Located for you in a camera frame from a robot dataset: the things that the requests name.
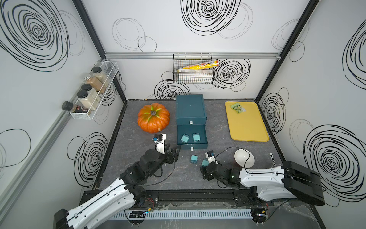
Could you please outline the teal plug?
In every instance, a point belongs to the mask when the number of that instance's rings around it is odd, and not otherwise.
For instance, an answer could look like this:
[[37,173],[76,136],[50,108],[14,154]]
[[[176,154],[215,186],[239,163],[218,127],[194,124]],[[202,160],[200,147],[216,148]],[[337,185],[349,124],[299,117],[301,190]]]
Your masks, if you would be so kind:
[[187,135],[187,134],[183,134],[183,135],[182,135],[182,137],[181,137],[181,141],[182,141],[183,143],[188,143],[189,138],[190,138],[190,136],[189,136],[189,135]]
[[202,167],[207,167],[209,165],[209,162],[208,160],[205,158],[203,161],[202,161]]
[[199,142],[200,140],[201,140],[201,137],[200,137],[199,133],[193,134],[193,141],[194,142]]
[[197,155],[191,155],[190,162],[192,164],[197,164],[198,163],[198,156]]

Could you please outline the teal drawer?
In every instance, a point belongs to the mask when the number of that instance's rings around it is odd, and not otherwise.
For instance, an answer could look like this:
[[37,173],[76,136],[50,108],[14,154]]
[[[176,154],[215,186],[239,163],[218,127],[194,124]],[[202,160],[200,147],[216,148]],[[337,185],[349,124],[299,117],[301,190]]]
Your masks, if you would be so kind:
[[[206,125],[182,125],[177,126],[177,144],[181,146],[183,150],[198,150],[208,148],[208,139],[206,133]],[[193,141],[193,134],[199,133],[201,140],[199,142]],[[188,143],[183,143],[181,137],[183,134],[190,136]]]

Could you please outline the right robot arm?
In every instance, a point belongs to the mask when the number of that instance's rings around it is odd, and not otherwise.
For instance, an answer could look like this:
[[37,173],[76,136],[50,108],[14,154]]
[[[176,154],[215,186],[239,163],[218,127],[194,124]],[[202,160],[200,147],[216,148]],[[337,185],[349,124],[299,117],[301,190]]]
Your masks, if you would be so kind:
[[296,198],[309,205],[326,204],[320,174],[292,161],[269,169],[227,169],[211,162],[200,171],[203,179],[216,179],[226,187],[252,189],[254,197],[263,201]]

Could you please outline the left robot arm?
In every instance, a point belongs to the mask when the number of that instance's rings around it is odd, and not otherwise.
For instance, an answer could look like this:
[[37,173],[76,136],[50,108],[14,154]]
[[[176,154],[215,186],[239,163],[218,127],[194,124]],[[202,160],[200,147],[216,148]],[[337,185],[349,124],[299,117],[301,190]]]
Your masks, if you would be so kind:
[[115,214],[127,210],[146,197],[147,180],[162,166],[175,164],[181,147],[163,146],[163,152],[149,149],[112,184],[80,206],[61,209],[54,215],[55,229],[95,229]]

